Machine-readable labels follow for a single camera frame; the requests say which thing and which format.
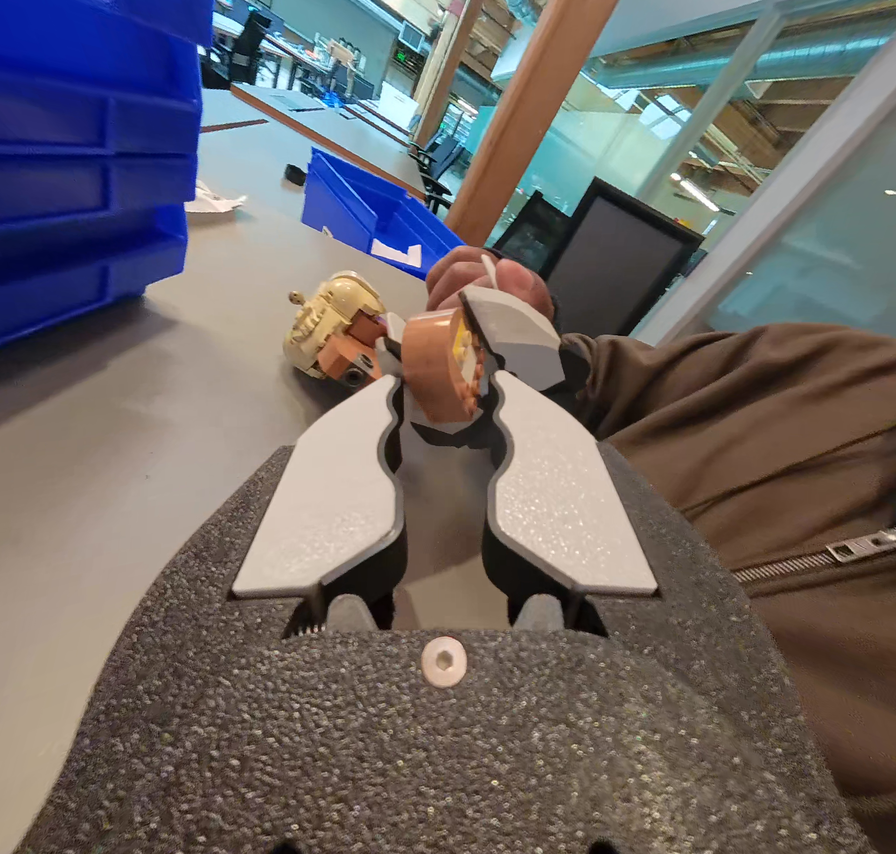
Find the person's right hand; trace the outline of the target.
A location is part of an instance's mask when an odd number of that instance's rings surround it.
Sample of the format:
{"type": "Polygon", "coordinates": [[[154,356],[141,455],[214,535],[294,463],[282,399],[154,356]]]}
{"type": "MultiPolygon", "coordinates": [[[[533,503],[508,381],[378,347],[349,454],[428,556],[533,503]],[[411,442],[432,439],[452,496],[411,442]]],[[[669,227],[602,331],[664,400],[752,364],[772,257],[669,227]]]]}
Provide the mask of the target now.
{"type": "Polygon", "coordinates": [[[426,311],[460,305],[460,292],[469,286],[496,288],[529,304],[557,328],[558,307],[536,273],[493,248],[464,245],[439,260],[426,278],[426,311]]]}

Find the silver ventilation duct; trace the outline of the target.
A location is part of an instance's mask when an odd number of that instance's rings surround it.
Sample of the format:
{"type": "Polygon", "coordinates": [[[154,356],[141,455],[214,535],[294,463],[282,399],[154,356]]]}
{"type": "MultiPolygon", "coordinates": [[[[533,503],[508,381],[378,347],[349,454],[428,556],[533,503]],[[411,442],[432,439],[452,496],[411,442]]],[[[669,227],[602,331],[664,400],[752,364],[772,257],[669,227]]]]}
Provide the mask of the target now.
{"type": "MultiPolygon", "coordinates": [[[[894,34],[894,17],[853,21],[839,28],[804,31],[780,37],[745,76],[748,82],[854,77],[894,34]]],[[[672,56],[655,56],[627,64],[595,62],[586,76],[610,90],[705,87],[728,65],[736,46],[672,56]]]]}

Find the stack of blue plastic bins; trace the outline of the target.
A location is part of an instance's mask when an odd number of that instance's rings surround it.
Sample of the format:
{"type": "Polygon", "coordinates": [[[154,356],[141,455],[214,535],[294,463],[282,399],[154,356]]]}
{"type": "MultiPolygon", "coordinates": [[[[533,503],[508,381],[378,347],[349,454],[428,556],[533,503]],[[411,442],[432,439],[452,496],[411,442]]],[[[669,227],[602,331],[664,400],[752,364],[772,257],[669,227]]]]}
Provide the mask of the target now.
{"type": "Polygon", "coordinates": [[[214,0],[1,0],[1,341],[180,274],[214,0]]]}

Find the small blue plastic bin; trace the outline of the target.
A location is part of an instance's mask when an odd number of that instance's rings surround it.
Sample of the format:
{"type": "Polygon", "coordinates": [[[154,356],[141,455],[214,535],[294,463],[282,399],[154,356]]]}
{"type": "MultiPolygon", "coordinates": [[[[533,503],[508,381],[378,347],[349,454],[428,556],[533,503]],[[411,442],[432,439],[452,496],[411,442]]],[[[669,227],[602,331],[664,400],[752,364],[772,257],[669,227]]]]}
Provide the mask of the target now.
{"type": "Polygon", "coordinates": [[[375,259],[424,280],[431,268],[462,240],[404,188],[313,147],[301,220],[354,249],[370,254],[377,238],[398,249],[422,247],[422,266],[375,259]]]}

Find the wood-edged grey table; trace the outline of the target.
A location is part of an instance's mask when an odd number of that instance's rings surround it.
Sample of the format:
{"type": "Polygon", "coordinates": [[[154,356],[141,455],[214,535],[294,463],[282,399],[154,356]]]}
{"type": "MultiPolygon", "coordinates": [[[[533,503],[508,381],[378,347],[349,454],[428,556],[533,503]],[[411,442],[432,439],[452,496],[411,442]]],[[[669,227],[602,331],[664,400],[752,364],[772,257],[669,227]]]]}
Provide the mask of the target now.
{"type": "Polygon", "coordinates": [[[319,148],[388,180],[423,201],[426,190],[408,146],[348,109],[326,107],[300,91],[233,84],[230,92],[319,148]]]}

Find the person's right forearm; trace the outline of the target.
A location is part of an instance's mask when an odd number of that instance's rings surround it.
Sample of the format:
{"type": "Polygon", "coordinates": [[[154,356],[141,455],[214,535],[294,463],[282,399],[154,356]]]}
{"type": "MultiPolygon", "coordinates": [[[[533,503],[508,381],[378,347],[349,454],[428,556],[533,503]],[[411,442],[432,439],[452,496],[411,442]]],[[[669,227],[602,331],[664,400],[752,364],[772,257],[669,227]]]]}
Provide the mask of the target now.
{"type": "Polygon", "coordinates": [[[770,444],[811,455],[894,429],[894,339],[842,325],[784,322],[651,346],[580,333],[575,412],[628,458],[661,447],[770,444]]]}

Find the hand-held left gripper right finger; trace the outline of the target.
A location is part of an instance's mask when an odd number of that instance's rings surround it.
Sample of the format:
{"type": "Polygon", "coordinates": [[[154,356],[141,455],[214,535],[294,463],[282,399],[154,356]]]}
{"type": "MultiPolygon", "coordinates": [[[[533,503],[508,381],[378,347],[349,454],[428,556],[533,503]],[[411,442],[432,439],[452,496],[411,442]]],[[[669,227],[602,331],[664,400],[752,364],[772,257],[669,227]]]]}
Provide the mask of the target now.
{"type": "Polygon", "coordinates": [[[487,492],[493,536],[567,591],[652,596],[658,583],[594,437],[508,371],[491,380],[505,449],[487,492]]]}

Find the wooden pillar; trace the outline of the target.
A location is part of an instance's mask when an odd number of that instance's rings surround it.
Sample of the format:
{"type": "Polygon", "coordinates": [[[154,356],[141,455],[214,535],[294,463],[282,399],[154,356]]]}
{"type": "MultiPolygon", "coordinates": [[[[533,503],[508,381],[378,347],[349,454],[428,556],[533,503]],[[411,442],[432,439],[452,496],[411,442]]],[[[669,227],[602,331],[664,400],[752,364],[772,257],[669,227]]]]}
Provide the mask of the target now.
{"type": "Polygon", "coordinates": [[[439,128],[454,75],[484,1],[454,0],[449,6],[442,30],[427,58],[420,86],[415,93],[420,108],[417,116],[419,121],[412,139],[416,145],[425,145],[439,128]]]}
{"type": "Polygon", "coordinates": [[[619,0],[548,0],[445,219],[484,245],[619,0]]]}

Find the black framed grey board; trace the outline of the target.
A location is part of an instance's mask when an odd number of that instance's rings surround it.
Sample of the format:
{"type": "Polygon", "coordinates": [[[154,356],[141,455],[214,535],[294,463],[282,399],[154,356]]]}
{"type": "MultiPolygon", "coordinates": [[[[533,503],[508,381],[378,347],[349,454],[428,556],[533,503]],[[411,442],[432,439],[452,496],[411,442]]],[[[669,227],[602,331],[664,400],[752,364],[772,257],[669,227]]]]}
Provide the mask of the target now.
{"type": "Polygon", "coordinates": [[[626,336],[697,253],[703,235],[595,177],[541,272],[565,333],[626,336]]]}

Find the tan brick model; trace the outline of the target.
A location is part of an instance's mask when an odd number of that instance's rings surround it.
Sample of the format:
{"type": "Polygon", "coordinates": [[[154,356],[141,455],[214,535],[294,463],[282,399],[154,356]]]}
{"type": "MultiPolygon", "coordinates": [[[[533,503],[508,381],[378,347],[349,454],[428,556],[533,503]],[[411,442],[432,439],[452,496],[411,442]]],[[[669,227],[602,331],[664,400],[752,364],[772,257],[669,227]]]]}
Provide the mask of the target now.
{"type": "Polygon", "coordinates": [[[286,333],[283,353],[292,367],[310,378],[328,378],[318,367],[317,358],[331,333],[348,325],[360,309],[373,315],[386,313],[375,289],[352,271],[324,280],[309,298],[299,291],[291,292],[288,298],[297,313],[286,333]]]}

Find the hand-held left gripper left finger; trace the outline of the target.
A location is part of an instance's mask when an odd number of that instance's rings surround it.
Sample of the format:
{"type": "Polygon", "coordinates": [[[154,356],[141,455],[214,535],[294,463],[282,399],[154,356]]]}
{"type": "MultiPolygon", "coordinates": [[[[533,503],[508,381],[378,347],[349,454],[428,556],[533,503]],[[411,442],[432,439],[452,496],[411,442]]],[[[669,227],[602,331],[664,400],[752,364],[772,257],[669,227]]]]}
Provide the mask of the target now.
{"type": "Polygon", "coordinates": [[[323,593],[398,540],[404,507],[386,452],[401,388],[398,377],[380,378],[298,437],[233,581],[236,598],[323,593]]]}

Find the round brown brick assembly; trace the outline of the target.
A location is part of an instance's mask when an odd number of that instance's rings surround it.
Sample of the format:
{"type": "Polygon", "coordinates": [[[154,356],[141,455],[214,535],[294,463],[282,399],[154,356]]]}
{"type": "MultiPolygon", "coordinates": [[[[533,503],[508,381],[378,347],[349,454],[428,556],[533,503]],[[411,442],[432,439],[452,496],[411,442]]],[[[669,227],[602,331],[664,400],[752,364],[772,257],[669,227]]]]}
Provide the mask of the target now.
{"type": "Polygon", "coordinates": [[[473,420],[482,396],[487,353],[464,308],[410,318],[400,350],[405,383],[430,422],[473,420]]]}

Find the black mesh office chair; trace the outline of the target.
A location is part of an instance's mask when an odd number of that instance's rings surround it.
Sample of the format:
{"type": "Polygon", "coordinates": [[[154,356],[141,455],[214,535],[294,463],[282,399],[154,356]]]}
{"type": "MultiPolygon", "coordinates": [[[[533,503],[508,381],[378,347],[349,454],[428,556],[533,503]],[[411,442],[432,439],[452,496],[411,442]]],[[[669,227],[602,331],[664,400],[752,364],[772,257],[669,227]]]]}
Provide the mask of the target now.
{"type": "Polygon", "coordinates": [[[539,190],[521,207],[491,249],[541,274],[566,233],[570,217],[539,190]]]}

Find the grey desk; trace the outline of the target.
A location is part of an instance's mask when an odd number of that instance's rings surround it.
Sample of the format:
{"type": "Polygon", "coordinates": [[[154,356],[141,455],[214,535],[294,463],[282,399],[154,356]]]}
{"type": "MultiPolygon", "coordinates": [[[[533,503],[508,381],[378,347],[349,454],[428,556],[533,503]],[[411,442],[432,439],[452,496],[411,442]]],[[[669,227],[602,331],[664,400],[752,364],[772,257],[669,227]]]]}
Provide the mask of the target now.
{"type": "Polygon", "coordinates": [[[199,178],[246,197],[190,219],[185,270],[2,348],[2,852],[54,784],[110,649],[168,560],[336,403],[281,347],[292,290],[353,269],[408,317],[425,284],[300,220],[312,142],[205,96],[199,178]]]}

